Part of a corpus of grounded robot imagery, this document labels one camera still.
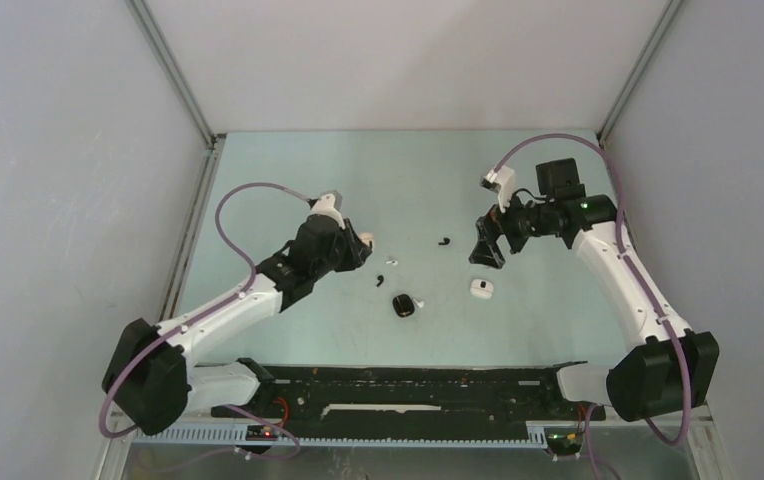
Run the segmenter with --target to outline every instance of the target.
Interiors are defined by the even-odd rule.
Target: gray wall
[[[86,478],[204,147],[122,0],[0,1],[0,479]]]
[[[687,2],[611,148],[645,262],[721,344],[731,461],[764,478],[764,2]]]

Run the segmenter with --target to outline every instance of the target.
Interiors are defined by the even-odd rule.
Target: black cable
[[[547,197],[536,197],[535,194],[530,192],[528,188],[518,188],[517,190],[512,192],[512,196],[515,196],[520,192],[526,192],[530,197],[532,197],[533,200],[538,200],[539,202],[543,202],[547,200]]]

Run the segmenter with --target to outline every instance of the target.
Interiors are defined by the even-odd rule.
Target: metal floor
[[[376,250],[355,272],[329,274],[312,295],[214,352],[294,365],[528,366],[572,360],[614,363],[624,346],[595,279],[561,240],[533,239],[503,270],[471,265],[474,223],[496,202],[481,176],[538,131],[307,132],[229,134],[211,188],[177,313],[226,291],[246,266],[214,227],[214,210],[236,185],[282,183],[316,196],[337,189],[357,231]],[[571,131],[595,141],[591,131]],[[537,191],[535,165],[574,157],[589,194],[611,193],[599,156],[547,140],[510,162],[517,185]],[[227,234],[261,260],[293,238],[308,207],[270,189],[243,192],[224,209]],[[438,242],[449,237],[448,246]],[[396,258],[398,266],[386,264]],[[377,276],[385,282],[376,287]],[[485,278],[494,297],[471,296]],[[425,307],[402,319],[392,298]]]
[[[646,426],[594,431],[599,458],[614,466],[621,477],[633,480],[690,480],[698,478],[687,444],[670,448],[653,437]],[[553,463],[540,450],[306,448],[285,462],[245,461],[224,454],[202,460],[184,470],[154,475],[149,468],[176,465],[214,447],[192,445],[134,445],[127,465],[128,478],[189,480],[244,478],[249,480],[573,480],[592,478],[587,460]],[[284,447],[281,453],[289,452]],[[610,478],[607,471],[603,478]]]

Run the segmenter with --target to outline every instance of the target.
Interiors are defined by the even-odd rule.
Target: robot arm
[[[668,319],[686,356],[692,406],[702,403],[719,354],[714,337],[708,332],[692,332],[670,306],[627,240],[625,229],[625,248],[618,249],[615,206],[605,195],[586,196],[573,159],[544,163],[536,171],[545,198],[525,205],[506,185],[514,184],[510,168],[504,166],[485,176],[482,184],[498,194],[498,203],[476,222],[479,239],[470,262],[502,268],[505,258],[497,245],[500,236],[505,235],[515,254],[529,238],[552,235],[562,238],[594,273],[617,314],[628,354],[611,369],[590,364],[562,368],[558,372],[562,396],[569,401],[611,405],[627,421],[680,410],[679,367],[673,343],[661,324]],[[653,305],[644,287],[659,305]]]
[[[102,382],[114,380],[147,345],[174,328],[177,335],[147,356],[123,383],[115,403],[147,435],[161,432],[184,412],[218,405],[245,405],[259,386],[256,365],[198,366],[203,356],[245,328],[276,315],[305,296],[329,272],[361,267],[372,251],[370,238],[359,238],[340,213],[337,192],[322,195],[299,227],[294,240],[256,266],[249,278],[223,295],[179,317],[150,326],[130,323]],[[195,324],[184,326],[197,317]]]

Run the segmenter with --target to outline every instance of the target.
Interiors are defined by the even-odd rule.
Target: metal frame
[[[688,445],[697,467],[698,480],[735,479],[714,423],[690,429]]]
[[[217,166],[220,163],[220,156],[223,154],[223,146],[226,144],[226,136],[220,135],[216,139],[214,148],[208,151],[205,161],[202,165],[199,178],[197,180],[196,190],[188,207],[188,216],[185,223],[185,230],[179,239],[178,253],[173,261],[173,267],[164,288],[164,302],[161,311],[158,312],[159,320],[173,318],[176,315],[179,298],[182,295],[182,288],[185,280],[188,278],[188,267],[191,257],[196,247],[199,231],[202,227],[205,207],[208,205],[208,197],[211,195],[211,187],[214,185],[214,176],[217,174]]]
[[[669,0],[667,6],[662,11],[662,15],[659,16],[659,21],[653,27],[650,38],[647,39],[647,43],[641,49],[641,54],[638,56],[638,60],[635,61],[635,66],[629,72],[629,77],[627,77],[623,88],[621,88],[618,97],[612,104],[612,108],[609,110],[608,115],[606,115],[603,126],[597,132],[597,138],[600,139],[602,144],[608,141],[609,136],[614,131],[615,125],[617,125],[618,120],[620,120],[624,110],[626,110],[626,106],[632,98],[632,94],[635,93],[638,84],[641,83],[644,74],[650,68],[653,58],[667,37],[677,15],[682,11],[683,5],[685,5],[685,0]]]
[[[161,444],[161,445],[284,445],[291,446],[293,443],[288,439],[277,441],[247,440],[247,427],[255,423],[246,419],[231,419],[220,422],[202,421],[194,418],[190,421],[180,421],[158,435],[146,436],[138,432],[132,440],[134,444]],[[350,438],[303,438],[299,437],[303,447],[409,447],[409,448],[547,448],[547,437],[544,427],[527,425],[529,438],[526,440],[362,440]]]
[[[112,431],[127,428],[132,423],[128,419],[112,415],[109,419]],[[91,480],[120,480],[132,447],[132,434],[116,440],[104,439],[99,459]]]
[[[208,122],[206,122],[205,116],[199,108],[199,104],[197,104],[190,85],[185,80],[185,76],[182,75],[182,70],[179,68],[178,62],[176,62],[176,57],[173,56],[173,52],[170,50],[164,34],[158,28],[158,23],[156,23],[155,17],[152,15],[152,10],[150,10],[146,0],[126,0],[126,3],[129,5],[132,16],[141,27],[147,43],[149,43],[149,46],[155,53],[158,63],[161,64],[161,68],[167,74],[170,84],[176,90],[176,93],[179,94],[182,104],[196,124],[205,145],[209,148],[212,147],[214,144],[214,132],[208,126]]]

